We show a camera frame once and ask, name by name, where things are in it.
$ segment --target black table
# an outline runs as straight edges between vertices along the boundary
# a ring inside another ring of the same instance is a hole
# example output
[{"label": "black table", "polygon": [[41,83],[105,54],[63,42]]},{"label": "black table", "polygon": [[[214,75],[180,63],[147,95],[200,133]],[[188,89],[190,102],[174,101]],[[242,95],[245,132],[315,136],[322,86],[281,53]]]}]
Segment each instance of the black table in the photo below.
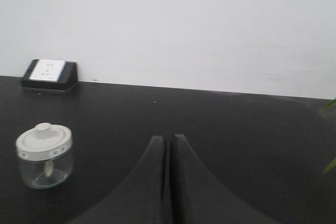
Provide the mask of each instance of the black table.
[{"label": "black table", "polygon": [[[0,223],[65,223],[113,191],[151,136],[182,133],[237,197],[280,223],[336,223],[336,116],[326,100],[81,82],[70,92],[0,77]],[[73,133],[75,169],[55,188],[20,179],[16,138],[41,122]],[[169,190],[165,221],[171,223]]]}]

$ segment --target jar lid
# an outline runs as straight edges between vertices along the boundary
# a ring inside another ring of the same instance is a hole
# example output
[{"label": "jar lid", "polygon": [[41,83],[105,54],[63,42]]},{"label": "jar lid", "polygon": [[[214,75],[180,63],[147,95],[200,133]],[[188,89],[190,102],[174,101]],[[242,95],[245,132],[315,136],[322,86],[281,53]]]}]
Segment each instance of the jar lid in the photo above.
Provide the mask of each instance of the jar lid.
[{"label": "jar lid", "polygon": [[17,155],[28,161],[55,158],[72,146],[71,130],[62,125],[40,123],[16,140]]}]

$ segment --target white wall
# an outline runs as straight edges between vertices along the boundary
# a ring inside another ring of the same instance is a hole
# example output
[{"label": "white wall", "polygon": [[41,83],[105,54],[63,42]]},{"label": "white wall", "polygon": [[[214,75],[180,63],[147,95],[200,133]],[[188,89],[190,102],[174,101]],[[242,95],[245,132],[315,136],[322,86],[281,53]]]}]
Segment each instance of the white wall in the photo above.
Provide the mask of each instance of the white wall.
[{"label": "white wall", "polygon": [[80,80],[336,96],[336,0],[0,0],[0,74],[35,58]]}]

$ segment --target lid knob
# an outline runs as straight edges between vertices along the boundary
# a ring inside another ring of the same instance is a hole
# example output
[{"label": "lid knob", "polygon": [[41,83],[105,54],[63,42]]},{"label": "lid knob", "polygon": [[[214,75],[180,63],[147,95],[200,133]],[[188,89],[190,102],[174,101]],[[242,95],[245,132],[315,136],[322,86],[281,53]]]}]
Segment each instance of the lid knob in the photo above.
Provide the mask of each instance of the lid knob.
[{"label": "lid knob", "polygon": [[51,130],[50,130],[50,123],[40,123],[35,126],[37,138],[45,139],[50,137]]}]

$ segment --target green leaf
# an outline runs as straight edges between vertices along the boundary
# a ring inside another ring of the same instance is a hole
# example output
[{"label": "green leaf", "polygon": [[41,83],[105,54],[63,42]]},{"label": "green leaf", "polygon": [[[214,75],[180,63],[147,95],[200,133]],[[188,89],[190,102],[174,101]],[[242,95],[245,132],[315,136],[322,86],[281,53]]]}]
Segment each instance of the green leaf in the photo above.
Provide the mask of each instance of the green leaf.
[{"label": "green leaf", "polygon": [[327,173],[336,166],[336,158],[334,158],[324,169],[323,173]]},{"label": "green leaf", "polygon": [[331,100],[330,102],[328,102],[323,108],[320,109],[320,113],[324,112],[328,109],[330,109],[331,107],[333,107],[334,105],[336,105],[336,98],[334,100]]}]

